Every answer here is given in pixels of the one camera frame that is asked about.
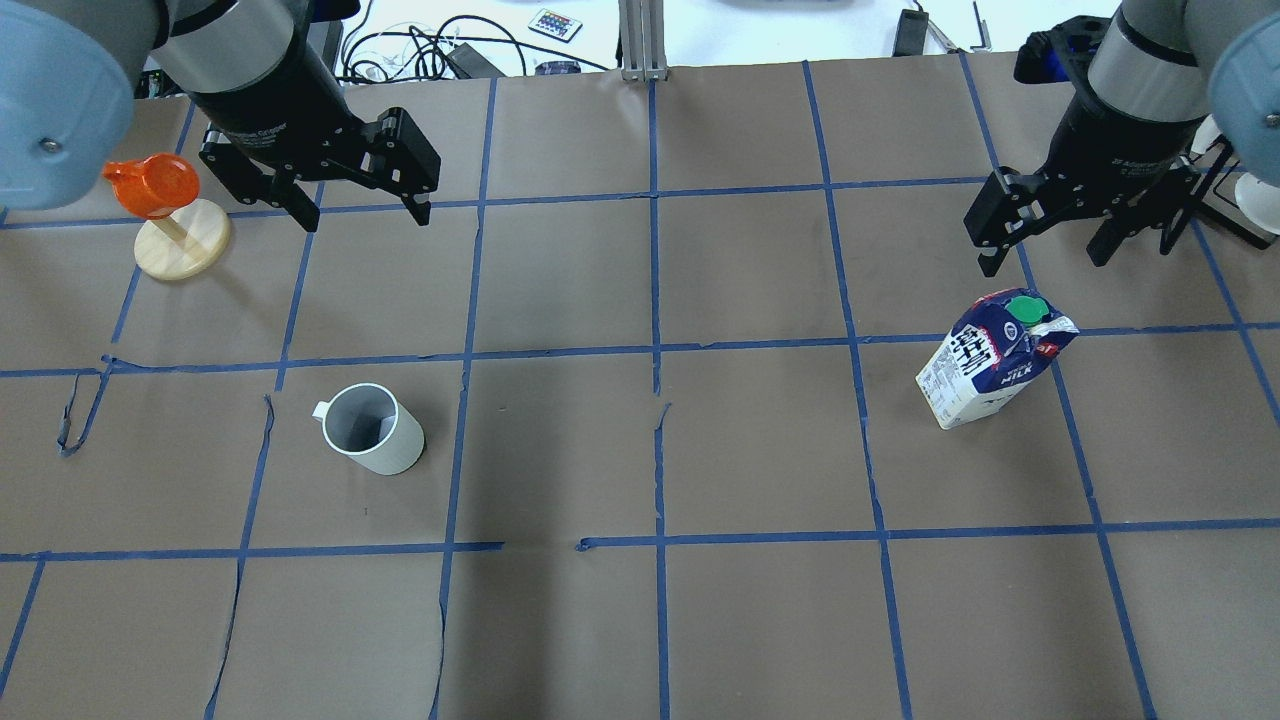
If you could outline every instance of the blue plastic cap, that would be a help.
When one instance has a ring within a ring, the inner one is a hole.
[[[1236,37],[1213,68],[1208,83],[1213,119],[1235,145],[1244,167],[1267,184],[1280,186],[1280,13]]]
[[[13,0],[0,47],[0,206],[74,202],[129,128],[132,83],[90,36]]]

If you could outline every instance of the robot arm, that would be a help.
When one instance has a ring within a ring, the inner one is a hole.
[[[1249,172],[1280,184],[1280,0],[1125,0],[1110,23],[1033,35],[1015,77],[1059,70],[1075,97],[1044,164],[1000,168],[965,215],[986,275],[1018,242],[1082,218],[1106,219],[1088,247],[1096,265],[1146,227],[1170,252],[1198,179],[1181,155],[1211,108]]]
[[[306,42],[305,0],[0,0],[0,205],[81,197],[128,129],[131,78],[151,55],[212,120],[200,156],[243,204],[314,231],[296,181],[349,179],[394,193],[419,224],[440,156],[401,108],[353,115]]]

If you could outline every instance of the milk carton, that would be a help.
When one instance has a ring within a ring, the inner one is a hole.
[[[960,316],[915,383],[948,430],[1004,407],[1079,332],[1036,291],[996,292]]]

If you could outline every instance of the green bottle cap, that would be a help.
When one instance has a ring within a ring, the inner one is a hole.
[[[1009,310],[1010,315],[1018,318],[1019,323],[1027,327],[1038,324],[1044,315],[1048,315],[1048,302],[1027,295],[1020,295],[1010,300],[1009,305],[1005,305],[1005,309]]]

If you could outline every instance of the wooden stand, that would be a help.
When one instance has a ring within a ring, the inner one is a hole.
[[[221,208],[196,200],[168,218],[147,220],[133,242],[133,258],[157,281],[180,281],[216,263],[230,233],[230,218]]]

